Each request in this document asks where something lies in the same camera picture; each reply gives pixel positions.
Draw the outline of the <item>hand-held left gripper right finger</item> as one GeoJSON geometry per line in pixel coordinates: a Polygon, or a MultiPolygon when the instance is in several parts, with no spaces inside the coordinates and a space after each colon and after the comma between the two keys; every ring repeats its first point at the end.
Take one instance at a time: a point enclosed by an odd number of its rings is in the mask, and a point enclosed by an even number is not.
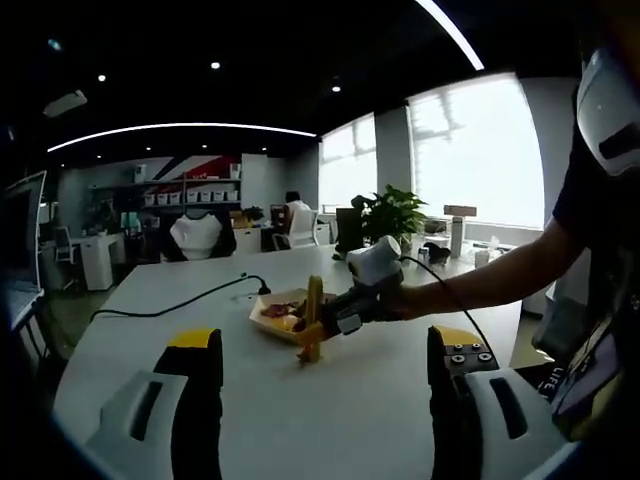
{"type": "Polygon", "coordinates": [[[567,444],[548,403],[473,334],[427,334],[434,479],[523,479],[567,444]]]}

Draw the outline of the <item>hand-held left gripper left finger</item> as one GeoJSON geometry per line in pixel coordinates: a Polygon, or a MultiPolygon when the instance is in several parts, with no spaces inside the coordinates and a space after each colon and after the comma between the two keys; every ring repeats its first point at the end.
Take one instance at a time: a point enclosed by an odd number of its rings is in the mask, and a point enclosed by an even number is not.
{"type": "Polygon", "coordinates": [[[181,332],[104,404],[87,447],[119,479],[220,479],[222,387],[221,331],[181,332]]]}

